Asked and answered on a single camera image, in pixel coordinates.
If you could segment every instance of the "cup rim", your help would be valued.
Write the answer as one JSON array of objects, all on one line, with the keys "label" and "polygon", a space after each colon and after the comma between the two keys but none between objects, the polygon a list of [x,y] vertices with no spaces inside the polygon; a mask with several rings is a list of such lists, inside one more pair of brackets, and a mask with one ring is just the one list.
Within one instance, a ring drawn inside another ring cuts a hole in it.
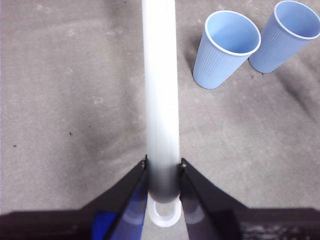
[{"label": "cup rim", "polygon": [[292,36],[295,36],[299,39],[304,39],[304,40],[312,40],[312,39],[316,39],[317,37],[320,36],[320,31],[317,35],[315,36],[301,36],[301,35],[298,35],[296,33],[294,33],[293,31],[290,31],[288,28],[286,28],[285,25],[283,25],[283,23],[280,21],[280,19],[278,18],[278,15],[277,15],[277,7],[282,4],[282,3],[295,3],[295,4],[299,4],[305,8],[307,8],[308,10],[310,10],[318,19],[319,21],[319,24],[320,24],[320,17],[318,16],[318,14],[313,11],[310,7],[308,7],[307,5],[301,3],[301,2],[298,2],[298,1],[293,1],[293,0],[284,0],[284,1],[280,1],[278,2],[275,6],[274,6],[274,10],[273,10],[273,14],[274,14],[274,17],[276,19],[276,21],[278,22],[278,24],[282,27],[282,29],[284,29],[286,32],[288,32],[289,34],[291,34]]},{"label": "cup rim", "polygon": [[[222,46],[220,46],[219,44],[217,44],[213,38],[210,36],[209,34],[209,30],[208,30],[208,21],[209,19],[213,16],[213,15],[216,15],[216,14],[219,14],[219,13],[233,13],[233,14],[237,14],[239,16],[241,16],[242,18],[246,19],[247,21],[249,21],[249,23],[251,23],[254,27],[254,29],[256,30],[257,34],[258,34],[258,37],[259,37],[259,41],[258,41],[258,44],[257,46],[251,50],[251,51],[248,51],[248,52],[242,52],[242,53],[239,53],[239,52],[233,52],[233,51],[229,51],[225,48],[223,48]],[[215,11],[213,13],[211,13],[205,20],[205,24],[204,24],[204,31],[205,31],[205,34],[206,36],[208,37],[209,41],[215,46],[217,47],[219,50],[221,50],[222,52],[224,53],[227,53],[227,54],[230,54],[230,55],[233,55],[233,56],[248,56],[248,55],[251,55],[253,54],[255,51],[258,50],[258,48],[260,47],[260,44],[261,44],[261,35],[260,35],[260,31],[259,29],[257,28],[257,26],[255,25],[255,23],[253,21],[251,21],[248,17],[246,17],[245,15],[239,13],[239,12],[236,12],[236,11],[231,11],[231,10],[220,10],[220,11]]]}]

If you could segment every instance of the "plastic tube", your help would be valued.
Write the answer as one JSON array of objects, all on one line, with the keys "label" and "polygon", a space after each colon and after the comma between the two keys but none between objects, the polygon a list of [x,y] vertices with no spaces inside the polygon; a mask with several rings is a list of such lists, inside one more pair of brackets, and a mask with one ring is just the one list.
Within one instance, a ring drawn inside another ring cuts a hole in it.
[{"label": "plastic tube", "polygon": [[175,1],[142,0],[142,19],[149,194],[170,203],[180,163]]}]

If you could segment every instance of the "concrete floor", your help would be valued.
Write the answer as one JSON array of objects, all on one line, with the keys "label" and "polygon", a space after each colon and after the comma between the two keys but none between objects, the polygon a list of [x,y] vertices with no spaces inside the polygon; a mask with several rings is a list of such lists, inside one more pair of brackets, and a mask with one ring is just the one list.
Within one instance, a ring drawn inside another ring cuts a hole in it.
[{"label": "concrete floor", "polygon": [[[320,40],[215,90],[191,74],[210,13],[261,30],[277,2],[176,1],[180,152],[249,207],[320,208]],[[2,0],[1,23],[1,213],[80,208],[146,153],[141,1]],[[184,220],[142,239],[186,240]]]}]

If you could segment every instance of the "white tube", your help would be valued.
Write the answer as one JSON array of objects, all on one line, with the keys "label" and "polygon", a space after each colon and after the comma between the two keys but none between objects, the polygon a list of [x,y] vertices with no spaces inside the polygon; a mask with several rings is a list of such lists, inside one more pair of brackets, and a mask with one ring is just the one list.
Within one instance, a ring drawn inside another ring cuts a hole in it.
[{"label": "white tube", "polygon": [[179,108],[175,0],[142,0],[149,193],[179,197]]}]

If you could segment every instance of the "blue plastic cup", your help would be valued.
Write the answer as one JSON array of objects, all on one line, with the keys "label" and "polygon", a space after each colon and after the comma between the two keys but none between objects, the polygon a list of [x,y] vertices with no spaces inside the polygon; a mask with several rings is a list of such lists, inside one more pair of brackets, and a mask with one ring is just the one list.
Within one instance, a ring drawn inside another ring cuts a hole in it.
[{"label": "blue plastic cup", "polygon": [[205,89],[219,87],[260,46],[256,25],[235,11],[216,11],[205,21],[193,78]]},{"label": "blue plastic cup", "polygon": [[271,73],[319,36],[320,18],[312,9],[296,1],[278,2],[249,62],[257,71]]}]

